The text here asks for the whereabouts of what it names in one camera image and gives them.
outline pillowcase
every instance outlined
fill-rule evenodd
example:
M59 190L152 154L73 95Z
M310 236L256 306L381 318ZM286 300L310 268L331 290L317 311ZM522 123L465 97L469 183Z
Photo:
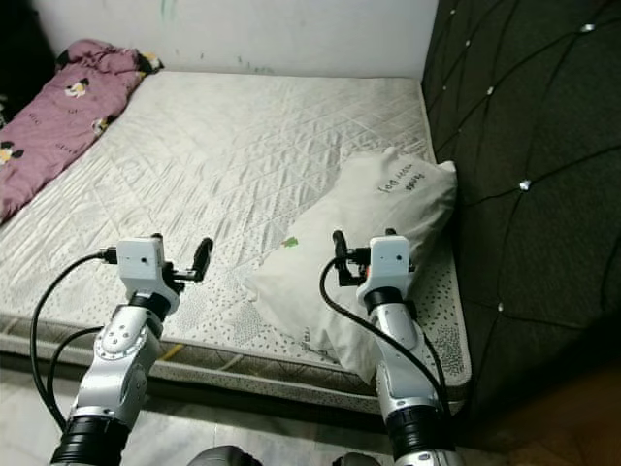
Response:
M248 298L281 332L334 354L345 370L368 383L376 369L374 337L331 310L319 295L319 275L334 257L332 233L342 230L349 248L361 248L386 228L395 228L408 238L412 263L419 269L452 213L456 190L452 162L434 165L394 148L353 154L332 190L299 216L280 247L245 280ZM356 287L339 287L336 271L328 275L326 290L367 318Z

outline green spot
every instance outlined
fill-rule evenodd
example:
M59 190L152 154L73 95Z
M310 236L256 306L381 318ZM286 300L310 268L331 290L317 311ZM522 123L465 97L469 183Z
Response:
M286 248L293 248L294 246L298 246L298 239L295 236L287 238L281 243Z

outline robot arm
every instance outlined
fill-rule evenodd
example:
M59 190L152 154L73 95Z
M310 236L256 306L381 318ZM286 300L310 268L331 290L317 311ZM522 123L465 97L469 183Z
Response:
M143 405L148 372L159 353L164 319L179 306L184 289L180 281L201 281L211 251L212 240L207 238L197 249L192 268L179 272L165 261L161 235L118 243L111 262L118 263L129 302L116 307L96 337L93 362L82 378L51 464L120 463Z
M340 285L358 285L356 295L367 309L371 324L422 360L424 334L404 302L411 270L409 241L394 230L373 238L368 248L356 250L347 248L340 231L335 232L333 239ZM358 266L359 277L351 275L346 262ZM378 337L376 364L376 391L395 465L461 465L451 441L441 394L429 375Z

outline white wall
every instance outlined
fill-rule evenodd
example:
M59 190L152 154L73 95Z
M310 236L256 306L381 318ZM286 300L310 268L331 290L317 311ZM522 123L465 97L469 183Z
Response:
M438 0L33 0L52 47L90 37L169 70L422 77Z

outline white quilted mattress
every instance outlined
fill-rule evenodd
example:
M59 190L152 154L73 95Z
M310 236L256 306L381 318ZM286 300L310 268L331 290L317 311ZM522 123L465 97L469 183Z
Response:
M334 367L264 324L240 283L331 187L341 162L388 146L433 159L416 81L149 77L101 140L0 229L2 314L30 316L60 270L119 238L161 232L167 259L185 267L211 236L205 281L187 286L164 339ZM454 348L441 356L459 385L470 376L465 329L452 256L438 257L419 310L432 340L450 323ZM123 299L114 266L84 265L42 319L98 325Z

